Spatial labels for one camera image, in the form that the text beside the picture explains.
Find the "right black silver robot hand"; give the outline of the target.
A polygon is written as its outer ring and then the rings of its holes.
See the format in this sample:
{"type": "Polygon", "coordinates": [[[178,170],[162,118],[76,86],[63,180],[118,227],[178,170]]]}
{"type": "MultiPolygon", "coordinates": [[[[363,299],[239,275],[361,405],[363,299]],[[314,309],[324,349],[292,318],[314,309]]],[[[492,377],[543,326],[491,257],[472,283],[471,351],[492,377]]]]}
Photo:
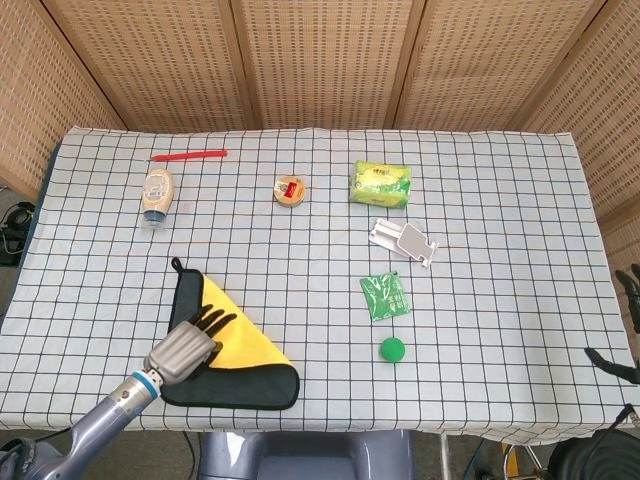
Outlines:
{"type": "MultiPolygon", "coordinates": [[[[639,265],[633,263],[631,271],[635,279],[621,270],[616,270],[615,276],[624,287],[628,299],[636,347],[639,347],[639,265]]],[[[633,385],[639,384],[639,360],[636,360],[634,366],[630,367],[605,360],[596,350],[589,347],[585,348],[584,352],[591,363],[598,369],[633,385]]]]}

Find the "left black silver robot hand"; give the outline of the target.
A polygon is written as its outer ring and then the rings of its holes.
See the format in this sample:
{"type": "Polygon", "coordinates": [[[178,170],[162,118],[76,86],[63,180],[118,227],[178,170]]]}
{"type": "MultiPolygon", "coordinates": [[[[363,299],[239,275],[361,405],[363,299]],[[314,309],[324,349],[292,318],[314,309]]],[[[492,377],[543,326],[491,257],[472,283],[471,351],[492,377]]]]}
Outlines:
{"type": "Polygon", "coordinates": [[[201,365],[210,364],[222,350],[214,336],[238,317],[212,304],[199,307],[175,326],[146,356],[143,371],[159,377],[163,385],[183,382],[201,365]]]}

